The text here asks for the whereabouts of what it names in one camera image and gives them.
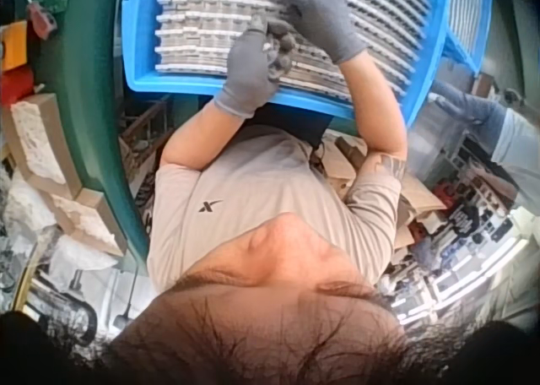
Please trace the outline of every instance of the light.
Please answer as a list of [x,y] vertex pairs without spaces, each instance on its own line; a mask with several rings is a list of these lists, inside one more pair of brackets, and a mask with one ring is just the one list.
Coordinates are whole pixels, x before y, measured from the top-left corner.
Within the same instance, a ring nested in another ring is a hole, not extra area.
[[414,316],[411,316],[411,317],[408,317],[407,319],[400,319],[399,323],[402,325],[402,326],[405,326],[406,324],[409,324],[409,323],[412,323],[412,322],[415,322],[423,317],[426,317],[426,316],[429,316],[429,312],[428,311],[425,311],[425,312],[422,312],[422,313],[419,313],[417,315],[414,315]]
[[465,285],[467,285],[469,282],[473,282],[477,277],[484,274],[489,267],[491,267],[493,264],[495,264],[500,257],[505,254],[505,252],[508,252],[510,248],[512,248],[517,242],[517,239],[515,237],[511,237],[507,241],[505,241],[505,244],[503,244],[499,249],[497,249],[496,252],[494,252],[490,258],[488,258],[486,261],[482,263],[482,267],[480,271],[473,271],[468,276],[466,276],[464,279],[460,279],[457,281],[454,285],[450,286],[449,288],[446,288],[445,290],[442,290],[440,292],[440,299],[444,300],[457,290],[461,289]]
[[516,256],[518,252],[520,252],[523,247],[527,245],[529,241],[522,239],[517,245],[512,248],[504,257],[502,257],[487,273],[486,277],[491,277],[492,275],[499,272],[507,263],[509,263],[512,258]]
[[489,267],[491,267],[495,262],[503,256],[514,244],[516,244],[517,239],[515,237],[511,237],[507,241],[505,241],[505,244],[503,244],[499,249],[494,252],[490,258],[488,258],[486,261],[482,263],[482,271],[485,271]]
[[447,278],[450,277],[450,276],[451,276],[451,272],[450,272],[450,271],[446,271],[446,272],[445,272],[444,274],[442,274],[439,278],[435,278],[435,279],[433,280],[433,283],[434,283],[434,284],[439,284],[439,282],[441,282],[441,281],[447,279]]
[[452,267],[452,271],[456,272],[459,270],[459,268],[463,267],[465,264],[467,264],[469,261],[473,259],[472,255],[468,255],[465,258],[463,258],[459,263],[457,263],[454,267]]
[[397,301],[395,301],[394,303],[391,304],[391,307],[398,307],[402,304],[405,303],[405,298],[402,298],[402,299],[398,299]]
[[[516,243],[516,240],[513,240],[513,241],[508,240],[506,243],[508,243],[509,241],[511,241],[512,244]],[[435,310],[439,311],[440,309],[444,309],[445,307],[449,306],[451,303],[459,301],[463,296],[469,294],[473,290],[476,290],[481,284],[486,282],[489,277],[491,277],[494,274],[497,274],[497,272],[499,272],[506,264],[508,264],[512,260],[512,258],[514,258],[516,254],[520,252],[523,249],[523,247],[527,245],[528,242],[529,241],[526,239],[520,240],[519,243],[517,243],[517,245],[514,248],[512,248],[509,252],[507,252],[492,268],[489,269],[487,273],[485,273],[482,277],[474,281],[468,287],[460,290],[455,295],[451,296],[445,301],[439,302],[437,305],[435,305]]]
[[455,301],[459,301],[463,296],[470,293],[473,290],[476,290],[481,284],[483,284],[486,281],[486,277],[481,277],[474,281],[472,284],[470,284],[467,288],[463,288],[459,292],[457,292],[455,295],[451,296],[445,301],[439,302],[437,305],[435,305],[435,310],[439,311],[440,309],[444,309],[451,303],[454,303]]
[[433,302],[426,302],[423,305],[416,306],[410,311],[408,311],[408,315],[412,316],[417,314],[418,312],[425,311],[426,309],[430,309],[433,306]]
[[459,281],[457,281],[454,285],[450,286],[449,288],[446,288],[445,290],[441,291],[440,292],[440,298],[441,300],[442,299],[445,299],[447,298],[448,296],[450,296],[451,294],[453,294],[454,292],[456,292],[457,290],[459,290],[460,288],[464,287],[465,285],[467,285],[469,282],[472,282],[474,281],[477,277],[480,276],[480,273],[478,271],[473,271],[471,272],[467,277],[465,277],[464,279],[460,279]]

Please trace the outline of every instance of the gray glove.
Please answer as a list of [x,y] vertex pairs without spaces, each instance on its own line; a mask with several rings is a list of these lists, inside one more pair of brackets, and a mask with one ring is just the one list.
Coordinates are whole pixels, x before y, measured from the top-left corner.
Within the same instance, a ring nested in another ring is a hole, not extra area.
[[227,57],[227,80],[213,98],[219,109],[247,119],[272,98],[279,78],[292,67],[289,31],[286,22],[253,15]]
[[346,62],[366,48],[356,34],[343,0],[283,0],[290,5],[291,24],[324,50],[334,64]]

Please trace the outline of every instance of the blue plastic tray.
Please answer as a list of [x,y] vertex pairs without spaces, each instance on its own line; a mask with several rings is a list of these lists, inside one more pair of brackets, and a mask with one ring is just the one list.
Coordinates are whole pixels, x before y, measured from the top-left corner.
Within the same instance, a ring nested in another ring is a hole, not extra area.
[[474,48],[468,52],[459,38],[448,28],[446,35],[445,50],[443,55],[456,62],[465,64],[471,71],[478,75],[482,67],[483,54],[488,43],[489,25],[491,23],[491,6],[493,0],[482,0],[480,7],[480,20],[478,22],[478,31]]
[[[426,39],[422,50],[418,51],[420,59],[416,62],[411,85],[400,102],[408,126],[413,124],[429,91],[445,44],[448,0],[430,1],[432,10],[424,28]],[[158,27],[158,14],[161,14],[161,7],[157,0],[122,1],[121,36],[127,85],[141,92],[197,95],[217,93],[223,85],[223,77],[166,74],[155,70],[155,64],[159,61],[159,55],[154,51],[159,43],[154,34]],[[353,108],[349,103],[288,87],[282,87],[272,98],[272,102],[335,117],[354,118]]]

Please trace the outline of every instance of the logo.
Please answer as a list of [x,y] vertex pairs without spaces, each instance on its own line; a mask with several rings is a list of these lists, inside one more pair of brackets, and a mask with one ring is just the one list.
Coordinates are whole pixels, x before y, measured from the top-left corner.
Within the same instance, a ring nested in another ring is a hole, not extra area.
[[213,212],[212,206],[215,205],[216,203],[220,203],[220,202],[223,202],[223,200],[212,201],[212,202],[203,202],[202,203],[202,208],[199,209],[199,213],[201,213],[201,212]]

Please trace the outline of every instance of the person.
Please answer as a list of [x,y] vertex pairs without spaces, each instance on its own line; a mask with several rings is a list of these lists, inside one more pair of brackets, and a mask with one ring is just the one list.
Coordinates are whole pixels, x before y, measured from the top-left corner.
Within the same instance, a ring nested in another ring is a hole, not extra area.
[[[432,384],[504,379],[499,368],[510,369],[509,380],[528,375],[522,365],[535,354],[516,328],[408,339],[378,299],[373,285],[392,252],[407,157],[402,116],[343,0],[283,1],[294,27],[342,70],[370,148],[345,203],[310,169],[302,141],[262,125],[240,130],[289,66],[283,26],[254,18],[230,51],[223,90],[161,156],[148,271],[162,294],[110,344],[79,353],[65,325],[51,339],[25,315],[1,316],[7,382]],[[281,40],[278,52],[262,49],[268,31]],[[479,360],[482,339],[492,353]],[[495,358],[504,364],[493,368]]]
[[465,94],[438,80],[434,81],[431,94],[435,95],[431,100],[439,108],[467,126],[491,161],[500,165],[510,178],[471,165],[474,175],[482,177],[512,203],[540,215],[540,114],[511,90],[505,92],[506,99],[521,112]]

